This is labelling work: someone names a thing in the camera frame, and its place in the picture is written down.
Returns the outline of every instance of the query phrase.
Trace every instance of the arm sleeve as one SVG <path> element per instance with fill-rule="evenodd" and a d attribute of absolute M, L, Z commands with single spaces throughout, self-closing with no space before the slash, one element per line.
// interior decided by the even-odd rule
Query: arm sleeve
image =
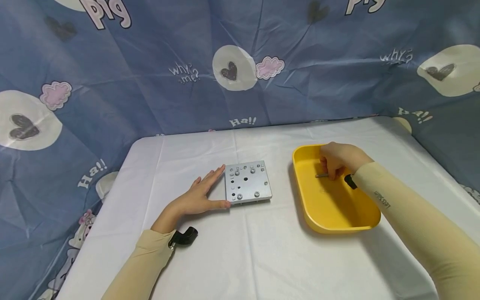
<path fill-rule="evenodd" d="M 465 232 L 376 162 L 352 178 L 430 274 L 441 300 L 479 299 L 480 247 Z"/>
<path fill-rule="evenodd" d="M 175 230 L 167 234 L 145 230 L 102 300 L 148 300 L 160 271 L 172 255 L 168 242 L 174 233 Z"/>

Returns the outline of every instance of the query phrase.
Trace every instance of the right hand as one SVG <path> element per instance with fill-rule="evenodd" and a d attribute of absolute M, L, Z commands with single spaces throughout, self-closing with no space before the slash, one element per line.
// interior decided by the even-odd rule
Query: right hand
<path fill-rule="evenodd" d="M 348 168 L 354 174 L 361 166 L 373 162 L 360 148 L 350 144 L 330 142 L 320 148 L 320 162 L 324 173 L 335 180 Z"/>

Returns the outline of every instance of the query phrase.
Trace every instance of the yellow plastic bin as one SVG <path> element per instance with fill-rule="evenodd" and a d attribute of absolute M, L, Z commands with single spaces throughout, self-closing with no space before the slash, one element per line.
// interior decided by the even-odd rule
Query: yellow plastic bin
<path fill-rule="evenodd" d="M 374 228 L 380 222 L 380 210 L 360 189 L 352 189 L 344 177 L 337 180 L 323 174 L 319 145 L 298 147 L 292 155 L 295 177 L 307 224 L 316 232 L 344 234 Z"/>

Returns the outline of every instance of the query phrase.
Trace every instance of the white tablecloth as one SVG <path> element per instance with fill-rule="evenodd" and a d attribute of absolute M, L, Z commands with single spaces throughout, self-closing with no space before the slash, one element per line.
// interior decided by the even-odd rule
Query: white tablecloth
<path fill-rule="evenodd" d="M 131 148 L 57 299 L 100 299 L 140 236 L 197 176 L 264 160 L 270 202 L 188 218 L 198 238 L 178 248 L 153 300 L 435 299 L 426 272 L 382 217 L 370 231 L 324 236 L 304 225 L 291 154 L 355 144 L 480 243 L 478 205 L 388 117 L 158 136 Z M 223 178 L 210 199 L 224 199 Z"/>

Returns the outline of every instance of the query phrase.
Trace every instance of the finger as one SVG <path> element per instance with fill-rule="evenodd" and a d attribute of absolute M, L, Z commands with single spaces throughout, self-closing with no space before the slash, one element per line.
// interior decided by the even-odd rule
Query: finger
<path fill-rule="evenodd" d="M 210 189 L 212 185 L 218 180 L 218 178 L 220 177 L 220 175 L 222 175 L 224 170 L 225 170 L 225 165 L 222 165 L 209 178 L 207 178 L 205 183 L 208 186 L 208 189 Z"/>
<path fill-rule="evenodd" d="M 205 181 L 207 178 L 209 178 L 213 174 L 213 170 L 210 170 L 210 172 L 205 175 L 205 177 L 201 181 Z"/>
<path fill-rule="evenodd" d="M 336 170 L 335 168 L 329 167 L 328 163 L 327 163 L 327 172 L 328 172 L 328 179 L 335 180 Z"/>
<path fill-rule="evenodd" d="M 321 157 L 320 158 L 320 164 L 322 164 L 322 171 L 325 173 L 328 173 L 328 169 L 327 169 L 327 159 L 325 156 Z"/>
<path fill-rule="evenodd" d="M 341 167 L 341 168 L 339 168 L 339 169 L 336 171 L 336 176 L 335 176 L 335 178 L 338 178 L 338 177 L 342 176 L 343 172 L 345 172 L 345 168 L 346 168 L 346 167 Z"/>
<path fill-rule="evenodd" d="M 231 203 L 227 200 L 207 200 L 209 202 L 208 204 L 208 210 L 213 210 L 213 209 L 227 209 L 230 208 Z"/>
<path fill-rule="evenodd" d="M 195 180 L 193 181 L 193 183 L 192 183 L 192 186 L 191 186 L 190 188 L 192 188 L 192 187 L 194 187 L 195 185 L 199 184 L 200 181 L 202 181 L 202 178 L 201 178 L 201 177 L 198 177 L 197 179 L 195 179 Z"/>

